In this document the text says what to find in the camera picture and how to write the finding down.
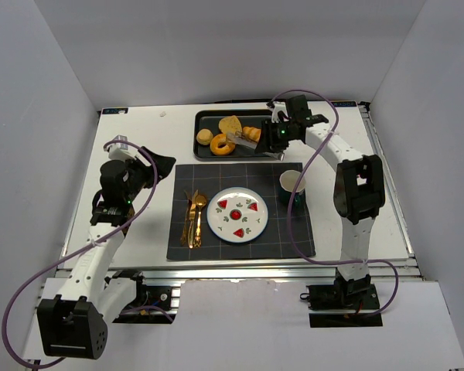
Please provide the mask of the metal serving tongs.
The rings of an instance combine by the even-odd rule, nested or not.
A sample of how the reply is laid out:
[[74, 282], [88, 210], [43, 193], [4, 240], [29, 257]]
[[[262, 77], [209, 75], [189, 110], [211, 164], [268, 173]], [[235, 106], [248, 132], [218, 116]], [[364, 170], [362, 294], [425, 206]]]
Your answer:
[[249, 148], [256, 155], [268, 156], [278, 161], [283, 161], [285, 158], [285, 153], [283, 151], [280, 151], [280, 152], [262, 151], [258, 147], [257, 142], [247, 139], [245, 136], [243, 136], [241, 133], [238, 133], [238, 132], [236, 134], [232, 134], [231, 132], [226, 133], [226, 140], [227, 140], [227, 143], [234, 143], [235, 145], [240, 145], [245, 148]]

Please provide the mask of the toasted bread slice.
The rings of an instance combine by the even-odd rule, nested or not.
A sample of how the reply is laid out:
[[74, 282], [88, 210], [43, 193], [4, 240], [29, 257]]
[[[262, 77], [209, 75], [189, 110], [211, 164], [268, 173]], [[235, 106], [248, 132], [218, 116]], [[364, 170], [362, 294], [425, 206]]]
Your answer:
[[218, 127], [222, 134], [236, 134], [242, 132], [241, 122], [236, 115], [220, 119]]

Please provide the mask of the orange bagel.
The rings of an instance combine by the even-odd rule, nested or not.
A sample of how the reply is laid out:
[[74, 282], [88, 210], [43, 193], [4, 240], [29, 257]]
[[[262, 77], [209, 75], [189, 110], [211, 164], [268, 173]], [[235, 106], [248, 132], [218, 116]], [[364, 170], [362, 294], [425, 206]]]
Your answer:
[[235, 149], [235, 144], [227, 139], [226, 134], [214, 136], [210, 142], [210, 150], [216, 156], [226, 156]]

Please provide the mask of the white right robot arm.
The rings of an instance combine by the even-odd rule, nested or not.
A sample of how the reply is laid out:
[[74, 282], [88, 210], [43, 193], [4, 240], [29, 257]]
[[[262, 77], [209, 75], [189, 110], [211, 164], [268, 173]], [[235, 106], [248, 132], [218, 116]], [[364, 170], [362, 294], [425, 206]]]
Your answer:
[[370, 233], [385, 204], [383, 165], [378, 155], [365, 155], [337, 133], [337, 123], [313, 114], [305, 96], [267, 104], [271, 118], [261, 125], [257, 153], [282, 153], [299, 140], [335, 172], [333, 203], [343, 225], [339, 262], [333, 284], [312, 286], [308, 300], [314, 310], [358, 310], [369, 294], [371, 278], [367, 263]]

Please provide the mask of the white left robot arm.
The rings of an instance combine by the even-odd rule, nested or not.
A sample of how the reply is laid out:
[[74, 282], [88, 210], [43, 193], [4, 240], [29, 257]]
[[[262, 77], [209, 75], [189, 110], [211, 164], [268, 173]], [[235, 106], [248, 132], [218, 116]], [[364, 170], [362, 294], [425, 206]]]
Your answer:
[[100, 190], [92, 202], [88, 250], [81, 253], [69, 277], [52, 299], [37, 308], [43, 351], [61, 358], [98, 359], [107, 342], [107, 327], [138, 297], [137, 271], [105, 275], [125, 240], [133, 202], [143, 189], [166, 178], [176, 159], [147, 148], [131, 154], [125, 145], [107, 148], [100, 168]]

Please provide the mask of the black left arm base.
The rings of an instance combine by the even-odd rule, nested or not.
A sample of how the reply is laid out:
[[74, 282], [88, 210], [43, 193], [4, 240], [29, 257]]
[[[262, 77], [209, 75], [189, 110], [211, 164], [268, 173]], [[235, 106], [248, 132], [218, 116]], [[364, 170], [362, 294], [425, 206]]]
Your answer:
[[114, 319], [119, 324], [168, 324], [175, 319], [172, 310], [171, 286], [150, 285], [141, 271], [124, 269], [116, 271], [111, 277], [104, 278], [107, 286], [116, 278], [128, 278], [136, 283], [136, 296], [126, 304], [122, 313]]

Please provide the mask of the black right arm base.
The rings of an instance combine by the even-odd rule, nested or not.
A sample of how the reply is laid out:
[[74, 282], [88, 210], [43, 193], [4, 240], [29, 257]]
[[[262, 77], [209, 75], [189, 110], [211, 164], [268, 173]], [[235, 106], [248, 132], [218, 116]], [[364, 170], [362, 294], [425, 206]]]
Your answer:
[[342, 299], [334, 284], [315, 284], [306, 287], [299, 299], [308, 305], [311, 328], [372, 328], [382, 327], [381, 314], [374, 284], [364, 293]]

